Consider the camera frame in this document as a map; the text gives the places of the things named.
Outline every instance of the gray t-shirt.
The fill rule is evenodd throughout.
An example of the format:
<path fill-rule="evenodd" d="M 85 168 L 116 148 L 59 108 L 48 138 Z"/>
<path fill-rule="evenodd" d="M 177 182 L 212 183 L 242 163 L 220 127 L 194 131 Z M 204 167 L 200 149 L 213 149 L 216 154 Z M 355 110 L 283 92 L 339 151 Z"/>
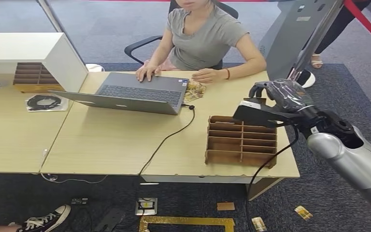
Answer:
<path fill-rule="evenodd" d="M 184 19 L 189 14 L 184 9 L 174 9 L 167 22 L 173 34 L 174 48 L 171 63 L 180 70 L 200 70 L 217 65 L 231 47 L 247 34 L 241 23 L 215 7 L 203 26 L 193 35 L 183 33 Z"/>

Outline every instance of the woman's arm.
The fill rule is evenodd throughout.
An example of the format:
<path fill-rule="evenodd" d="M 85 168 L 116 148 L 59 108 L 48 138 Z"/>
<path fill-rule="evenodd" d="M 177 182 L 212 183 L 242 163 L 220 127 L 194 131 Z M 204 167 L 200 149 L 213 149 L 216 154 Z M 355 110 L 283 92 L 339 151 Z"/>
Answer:
<path fill-rule="evenodd" d="M 163 39 L 161 39 L 160 44 L 151 56 L 148 65 L 159 66 L 162 64 L 170 54 L 170 51 L 174 47 L 172 43 L 172 32 L 168 29 L 164 30 Z"/>
<path fill-rule="evenodd" d="M 255 47 L 249 34 L 242 36 L 235 47 L 244 57 L 246 62 L 240 66 L 228 69 L 230 79 L 253 75 L 266 69 L 267 63 L 260 51 Z M 227 70 L 223 69 L 221 72 L 228 77 Z"/>
<path fill-rule="evenodd" d="M 153 73 L 160 72 L 159 65 L 167 59 L 173 47 L 172 33 L 170 30 L 165 29 L 163 38 L 158 44 L 158 47 L 154 51 L 149 62 L 136 71 L 137 80 L 142 82 L 144 80 L 144 76 L 146 76 L 147 80 L 151 81 Z"/>

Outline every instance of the white shoelace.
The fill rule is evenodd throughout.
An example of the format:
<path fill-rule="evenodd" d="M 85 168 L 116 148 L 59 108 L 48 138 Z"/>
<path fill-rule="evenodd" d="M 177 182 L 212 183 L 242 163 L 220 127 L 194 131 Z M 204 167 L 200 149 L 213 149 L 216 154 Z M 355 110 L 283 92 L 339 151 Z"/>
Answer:
<path fill-rule="evenodd" d="M 48 223 L 49 220 L 52 220 L 53 218 L 55 218 L 56 215 L 54 214 L 48 214 L 44 217 L 31 217 L 29 218 L 27 221 L 26 221 L 26 228 L 25 230 L 31 230 L 31 229 L 34 229 L 35 227 L 41 227 L 43 226 L 45 223 Z"/>

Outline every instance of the gold frame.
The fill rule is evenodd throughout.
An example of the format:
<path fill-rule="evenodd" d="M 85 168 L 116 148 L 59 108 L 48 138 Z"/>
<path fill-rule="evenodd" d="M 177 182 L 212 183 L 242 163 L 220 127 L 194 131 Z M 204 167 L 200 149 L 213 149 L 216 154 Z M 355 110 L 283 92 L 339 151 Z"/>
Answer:
<path fill-rule="evenodd" d="M 234 232 L 235 225 L 232 218 L 143 216 L 140 219 L 139 232 L 148 231 L 148 224 L 224 226 L 225 232 Z"/>

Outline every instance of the wooden organizer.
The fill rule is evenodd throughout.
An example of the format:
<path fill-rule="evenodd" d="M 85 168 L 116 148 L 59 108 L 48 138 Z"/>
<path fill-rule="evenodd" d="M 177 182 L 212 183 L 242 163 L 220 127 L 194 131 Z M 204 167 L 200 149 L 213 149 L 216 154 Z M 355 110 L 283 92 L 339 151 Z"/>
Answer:
<path fill-rule="evenodd" d="M 42 63 L 18 63 L 14 86 L 22 93 L 48 93 L 48 90 L 64 91 Z"/>
<path fill-rule="evenodd" d="M 276 129 L 248 126 L 229 116 L 211 116 L 205 163 L 261 166 L 277 148 Z M 276 159 L 266 167 L 272 168 Z"/>

